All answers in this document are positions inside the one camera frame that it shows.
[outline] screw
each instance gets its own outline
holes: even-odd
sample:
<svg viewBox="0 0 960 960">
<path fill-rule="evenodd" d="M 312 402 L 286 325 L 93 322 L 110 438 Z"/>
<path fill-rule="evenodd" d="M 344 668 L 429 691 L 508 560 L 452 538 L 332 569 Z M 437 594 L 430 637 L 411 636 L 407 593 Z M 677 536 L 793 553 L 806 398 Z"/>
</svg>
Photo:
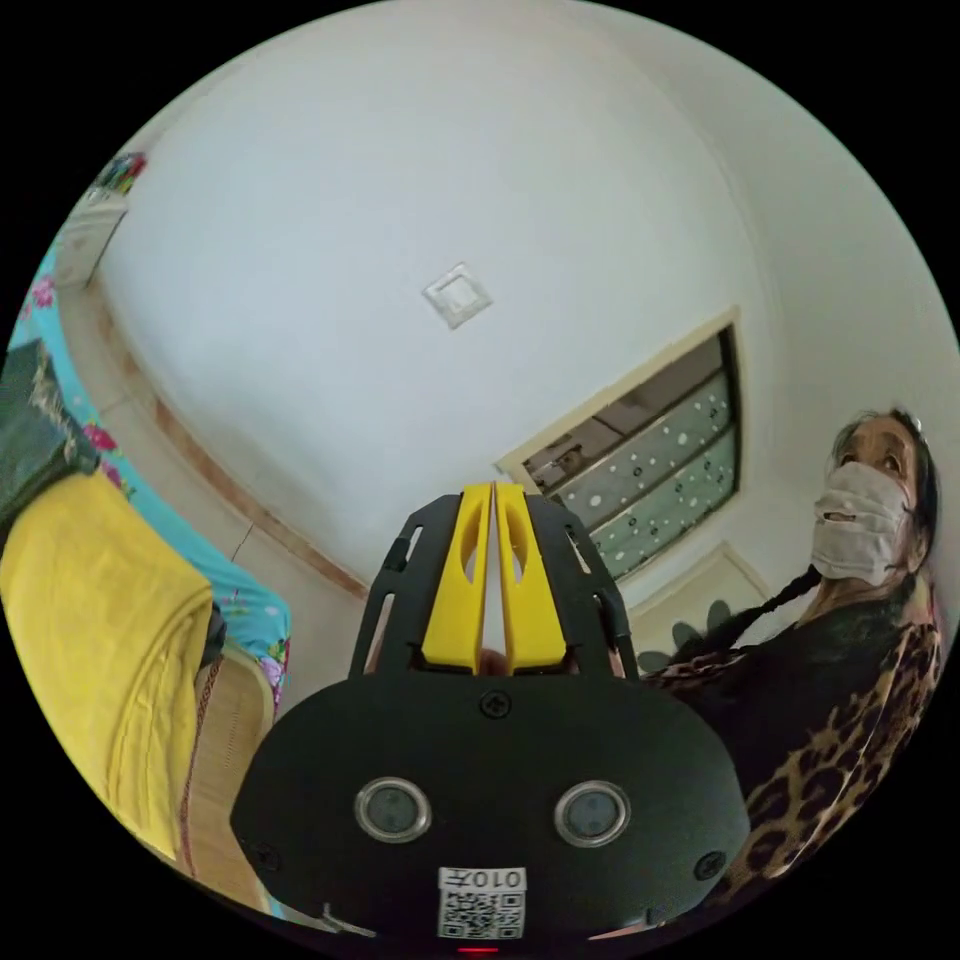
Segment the screw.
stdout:
<svg viewBox="0 0 960 960">
<path fill-rule="evenodd" d="M 501 720 L 510 712 L 510 698 L 502 690 L 491 690 L 480 699 L 480 712 L 491 720 Z"/>
<path fill-rule="evenodd" d="M 275 873 L 280 869 L 280 854 L 269 844 L 258 843 L 253 848 L 253 857 L 264 870 Z"/>
<path fill-rule="evenodd" d="M 726 856 L 719 850 L 714 850 L 697 861 L 697 865 L 693 868 L 693 875 L 698 880 L 712 880 L 726 865 Z"/>
</svg>

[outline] camera lens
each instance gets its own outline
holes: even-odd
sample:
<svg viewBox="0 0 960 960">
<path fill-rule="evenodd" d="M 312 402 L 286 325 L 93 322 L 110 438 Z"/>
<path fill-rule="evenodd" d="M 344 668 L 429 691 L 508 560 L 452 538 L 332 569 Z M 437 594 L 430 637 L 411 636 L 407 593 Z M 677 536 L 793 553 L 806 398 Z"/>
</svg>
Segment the camera lens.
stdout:
<svg viewBox="0 0 960 960">
<path fill-rule="evenodd" d="M 430 804 L 407 780 L 382 777 L 358 794 L 354 812 L 361 828 L 383 843 L 409 843 L 430 827 Z"/>
<path fill-rule="evenodd" d="M 630 820 L 626 794 L 612 783 L 590 780 L 568 790 L 557 804 L 554 825 L 575 847 L 601 847 L 620 836 Z"/>
</svg>

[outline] white face mask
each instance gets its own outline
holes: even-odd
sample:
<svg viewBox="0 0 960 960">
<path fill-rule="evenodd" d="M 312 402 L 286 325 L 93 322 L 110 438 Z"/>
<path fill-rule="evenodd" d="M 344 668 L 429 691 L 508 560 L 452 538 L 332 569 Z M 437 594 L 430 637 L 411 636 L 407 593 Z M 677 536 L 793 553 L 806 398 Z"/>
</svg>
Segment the white face mask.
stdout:
<svg viewBox="0 0 960 960">
<path fill-rule="evenodd" d="M 862 463 L 845 463 L 827 478 L 816 502 L 814 567 L 827 580 L 853 577 L 879 587 L 896 567 L 910 512 L 903 487 Z M 842 514 L 852 520 L 828 520 Z"/>
</svg>

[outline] braid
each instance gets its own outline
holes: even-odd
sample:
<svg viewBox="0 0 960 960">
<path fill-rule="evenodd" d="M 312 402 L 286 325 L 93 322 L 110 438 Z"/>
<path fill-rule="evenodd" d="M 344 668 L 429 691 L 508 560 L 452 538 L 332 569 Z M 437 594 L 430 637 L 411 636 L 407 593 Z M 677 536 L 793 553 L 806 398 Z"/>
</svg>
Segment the braid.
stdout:
<svg viewBox="0 0 960 960">
<path fill-rule="evenodd" d="M 812 590 L 821 580 L 819 571 L 812 565 L 806 572 L 795 580 L 791 580 L 775 597 L 771 597 L 759 607 L 732 616 L 725 620 L 715 630 L 711 630 L 702 640 L 694 638 L 688 640 L 674 655 L 671 663 L 684 663 L 694 657 L 702 657 L 705 653 L 717 653 L 729 650 L 743 636 L 746 630 L 757 622 L 764 614 L 776 610 L 777 607 L 802 597 Z"/>
</svg>

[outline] yellow towel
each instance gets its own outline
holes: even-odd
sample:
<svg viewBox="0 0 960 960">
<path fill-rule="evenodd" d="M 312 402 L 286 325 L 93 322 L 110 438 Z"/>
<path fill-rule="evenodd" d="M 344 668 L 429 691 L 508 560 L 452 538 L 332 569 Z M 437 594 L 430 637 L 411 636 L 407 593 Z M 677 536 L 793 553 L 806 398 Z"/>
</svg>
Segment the yellow towel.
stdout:
<svg viewBox="0 0 960 960">
<path fill-rule="evenodd" d="M 67 756 L 128 830 L 176 857 L 209 581 L 96 473 L 62 480 L 20 515 L 0 597 Z"/>
</svg>

